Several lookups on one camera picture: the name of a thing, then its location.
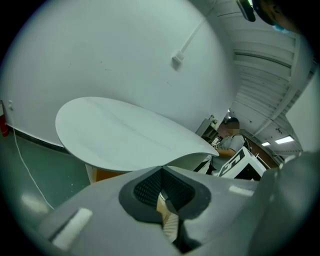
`ceiling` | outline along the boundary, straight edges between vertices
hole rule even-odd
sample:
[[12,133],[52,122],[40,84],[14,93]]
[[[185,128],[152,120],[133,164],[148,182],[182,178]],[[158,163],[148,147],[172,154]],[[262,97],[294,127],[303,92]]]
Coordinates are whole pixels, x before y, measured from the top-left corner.
[[[270,142],[269,152],[287,156],[302,151],[286,113],[316,69],[308,43],[295,33],[275,31],[256,14],[255,22],[247,21],[236,0],[217,0],[214,11],[233,42],[241,77],[229,115],[256,142]],[[294,141],[275,143],[288,135]]]

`ceiling panel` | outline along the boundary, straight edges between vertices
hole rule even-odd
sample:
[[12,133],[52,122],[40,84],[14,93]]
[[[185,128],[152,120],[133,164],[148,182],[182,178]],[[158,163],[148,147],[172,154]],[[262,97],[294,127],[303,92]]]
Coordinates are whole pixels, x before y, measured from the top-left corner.
[[[279,154],[301,151],[300,143],[285,117],[301,94],[291,86],[293,69],[301,50],[300,36],[275,31],[256,13],[255,22],[247,21],[235,0],[217,0],[214,11],[233,43],[234,63],[241,78],[229,115],[238,118],[241,127],[249,133],[257,133],[258,140],[269,140],[273,151]],[[306,86],[307,79],[302,83],[304,85],[299,85],[299,88]],[[295,141],[280,145],[274,142],[287,135],[294,137]]]

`white wall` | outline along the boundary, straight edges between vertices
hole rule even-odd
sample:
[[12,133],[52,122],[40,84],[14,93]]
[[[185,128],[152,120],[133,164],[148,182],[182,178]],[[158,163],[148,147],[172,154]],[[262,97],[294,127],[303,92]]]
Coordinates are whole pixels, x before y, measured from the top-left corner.
[[8,123],[61,145],[58,110],[86,96],[132,103],[194,132],[211,114],[221,121],[240,79],[231,42],[214,13],[186,49],[180,69],[171,64],[203,18],[187,0],[47,2],[2,65],[0,98]]
[[297,135],[303,151],[320,149],[320,68],[310,83],[286,114],[286,118]]

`man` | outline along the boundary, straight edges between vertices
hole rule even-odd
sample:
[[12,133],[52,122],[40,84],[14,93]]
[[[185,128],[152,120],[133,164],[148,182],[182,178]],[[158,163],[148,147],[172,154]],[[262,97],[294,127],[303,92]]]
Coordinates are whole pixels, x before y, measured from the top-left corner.
[[253,9],[260,18],[271,26],[304,35],[316,55],[320,55],[318,1],[252,0]]
[[284,14],[281,0],[253,0],[252,5],[260,18],[269,25],[278,25],[282,28],[300,34],[300,30],[293,20]]
[[218,157],[212,157],[211,166],[207,174],[218,173],[221,167],[228,162],[244,146],[244,138],[240,133],[240,123],[237,118],[232,117],[225,123],[226,131],[229,135],[225,136],[220,142],[217,152]]

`white oval board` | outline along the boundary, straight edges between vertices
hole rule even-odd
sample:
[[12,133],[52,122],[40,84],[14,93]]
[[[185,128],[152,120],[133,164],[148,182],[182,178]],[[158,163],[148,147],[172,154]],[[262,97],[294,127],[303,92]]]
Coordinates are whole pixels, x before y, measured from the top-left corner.
[[180,157],[218,152],[183,126],[132,104],[83,97],[61,107],[57,135],[75,157],[99,169],[118,172],[163,166]]

